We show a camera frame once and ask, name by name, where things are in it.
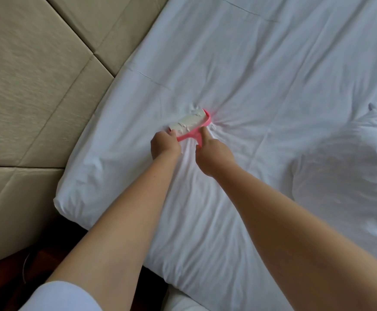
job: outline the forearm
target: forearm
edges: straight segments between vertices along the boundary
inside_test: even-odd
[[[236,164],[213,175],[296,310],[377,310],[377,260]]]
[[[129,310],[177,159],[168,152],[160,154],[111,204],[48,281],[77,284],[104,310]]]

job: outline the lint roller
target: lint roller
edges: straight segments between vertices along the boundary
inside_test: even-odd
[[[197,140],[198,145],[201,146],[201,135],[198,129],[209,125],[211,121],[212,118],[206,110],[198,109],[181,118],[178,122],[169,125],[169,129],[170,131],[175,130],[177,141],[194,138]]]

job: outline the hand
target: hand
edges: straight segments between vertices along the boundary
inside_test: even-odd
[[[227,163],[236,163],[234,156],[226,144],[212,138],[205,126],[199,129],[202,146],[196,145],[196,163],[200,170],[207,176]]]
[[[181,146],[177,141],[175,136],[175,130],[170,133],[165,131],[155,133],[151,140],[151,156],[152,159],[157,158],[160,154],[164,152],[169,152],[174,154],[176,157],[181,154]]]

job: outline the white duvet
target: white duvet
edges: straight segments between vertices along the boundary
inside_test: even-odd
[[[151,162],[154,133],[205,108],[248,172],[290,163],[377,100],[377,0],[169,0],[69,159],[55,205],[89,229]],[[290,309],[235,208],[182,142],[144,265],[210,310]]]

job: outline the upholstered headboard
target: upholstered headboard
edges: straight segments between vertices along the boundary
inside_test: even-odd
[[[35,242],[70,152],[167,0],[0,0],[0,259]]]

